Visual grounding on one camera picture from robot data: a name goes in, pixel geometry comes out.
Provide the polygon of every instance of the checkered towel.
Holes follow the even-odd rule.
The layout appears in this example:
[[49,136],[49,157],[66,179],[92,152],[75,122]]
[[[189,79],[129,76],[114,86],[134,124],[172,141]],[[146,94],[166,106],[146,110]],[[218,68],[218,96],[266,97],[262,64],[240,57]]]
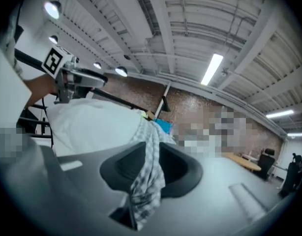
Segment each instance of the checkered towel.
[[159,164],[159,143],[175,142],[157,123],[144,118],[130,142],[146,142],[145,163],[131,186],[134,217],[137,229],[141,230],[160,206],[161,189],[165,187],[164,174]]

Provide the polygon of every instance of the wooden table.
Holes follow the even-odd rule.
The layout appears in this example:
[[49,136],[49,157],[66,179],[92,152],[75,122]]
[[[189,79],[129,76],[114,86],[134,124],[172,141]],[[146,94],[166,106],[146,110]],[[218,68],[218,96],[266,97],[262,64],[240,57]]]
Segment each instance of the wooden table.
[[250,155],[242,154],[242,157],[243,157],[243,158],[246,158],[248,161],[254,161],[254,162],[257,162],[257,161],[258,161],[257,158],[252,157],[252,156],[250,156]]
[[225,156],[234,162],[237,162],[238,164],[242,165],[245,168],[248,168],[249,170],[253,171],[260,171],[261,168],[257,165],[252,163],[251,161],[248,161],[240,156],[234,155],[232,153],[226,153]]

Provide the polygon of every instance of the white cloth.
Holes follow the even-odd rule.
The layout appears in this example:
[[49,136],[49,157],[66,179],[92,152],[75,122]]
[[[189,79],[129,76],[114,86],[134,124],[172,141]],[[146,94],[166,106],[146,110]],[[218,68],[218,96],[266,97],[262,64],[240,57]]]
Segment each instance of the white cloth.
[[55,151],[65,145],[80,154],[128,144],[142,118],[134,111],[109,101],[73,99],[68,104],[47,108]]

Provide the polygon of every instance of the ceiling light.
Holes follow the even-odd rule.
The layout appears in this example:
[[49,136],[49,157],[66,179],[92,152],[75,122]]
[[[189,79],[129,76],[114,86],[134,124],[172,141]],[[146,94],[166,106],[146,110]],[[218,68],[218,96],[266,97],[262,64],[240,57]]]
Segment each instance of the ceiling light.
[[220,66],[222,60],[223,60],[223,56],[218,55],[218,54],[213,55],[211,62],[209,64],[209,67],[204,75],[204,78],[202,79],[201,84],[208,85],[208,83],[211,80],[211,78],[213,77],[214,73]]
[[128,55],[123,56],[126,60],[131,60],[131,58]]
[[52,18],[58,19],[61,13],[61,3],[58,1],[47,1],[44,3],[44,9]]
[[101,69],[101,64],[99,62],[94,62],[93,64],[96,68]]
[[280,116],[286,116],[286,115],[291,115],[293,114],[293,110],[287,110],[287,111],[282,111],[279,113],[275,113],[275,114],[268,114],[266,115],[267,118],[275,118],[275,117],[280,117]]
[[56,35],[50,36],[49,40],[52,41],[55,45],[58,44],[58,37]]
[[302,136],[302,133],[288,133],[288,136],[291,137]]
[[115,71],[119,74],[122,75],[123,77],[127,77],[127,69],[124,68],[123,66],[119,66],[117,68],[115,68]]

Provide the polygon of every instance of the blue object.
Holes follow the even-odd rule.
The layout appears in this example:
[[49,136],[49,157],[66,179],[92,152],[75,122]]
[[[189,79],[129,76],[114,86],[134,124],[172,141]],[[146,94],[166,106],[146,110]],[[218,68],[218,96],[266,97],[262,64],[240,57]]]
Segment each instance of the blue object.
[[169,122],[163,121],[161,119],[157,119],[157,120],[155,120],[155,122],[160,125],[160,127],[163,129],[163,131],[165,133],[167,133],[167,134],[170,133],[172,124],[170,124]]

